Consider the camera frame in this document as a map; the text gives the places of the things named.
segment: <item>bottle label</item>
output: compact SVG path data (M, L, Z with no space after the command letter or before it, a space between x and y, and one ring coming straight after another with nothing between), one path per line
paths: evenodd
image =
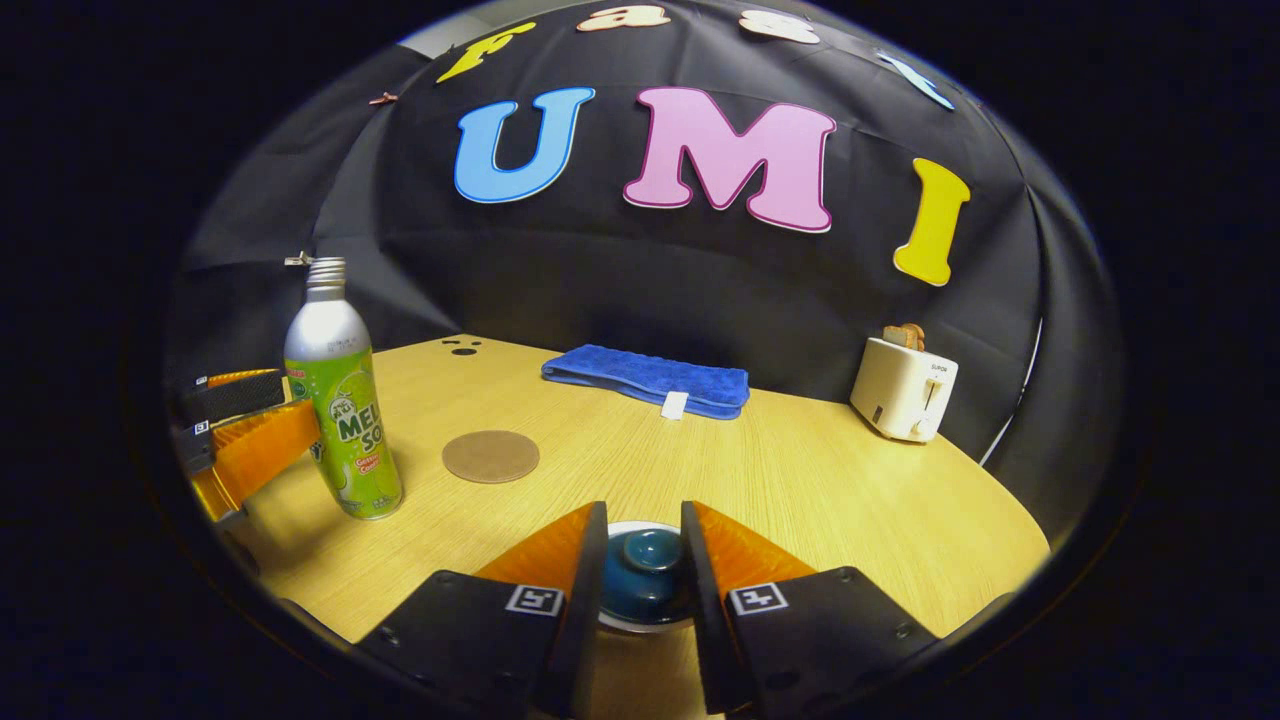
M311 363L285 360L284 366L293 398L310 397L315 406L320 441L311 446L311 457L333 497L355 518L389 514L403 491L387 450L372 351Z

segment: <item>towel tag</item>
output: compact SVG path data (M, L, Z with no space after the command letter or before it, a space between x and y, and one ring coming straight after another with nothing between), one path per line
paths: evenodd
M689 402L687 392L668 392L667 400L662 404L662 416L668 420L678 420L685 414L686 402Z

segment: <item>aluminum bottle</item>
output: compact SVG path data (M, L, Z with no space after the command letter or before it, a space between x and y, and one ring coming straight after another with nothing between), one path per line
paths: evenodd
M347 261L316 258L306 304L284 341L294 400L310 397L320 423L311 456L338 505L353 518L385 518L404 497L387 448L374 387L369 328L346 300Z

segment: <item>pink letter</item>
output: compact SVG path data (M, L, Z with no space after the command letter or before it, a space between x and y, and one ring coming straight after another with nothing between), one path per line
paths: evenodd
M687 151L712 208L732 205L755 169L764 165L760 192L746 201L753 217L803 232L831 229L831 213L822 206L822 159L836 120L780 102L737 135L701 90L652 87L636 101L649 106L650 115L644 169L622 191L632 205L689 205L694 191L680 182Z

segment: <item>folded towel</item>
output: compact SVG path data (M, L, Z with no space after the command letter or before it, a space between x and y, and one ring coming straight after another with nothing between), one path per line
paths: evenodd
M543 377L613 389L654 405L662 405L668 392L687 392L685 411L721 420L737 418L750 396L746 370L691 365L598 345L584 345L549 360L543 365Z

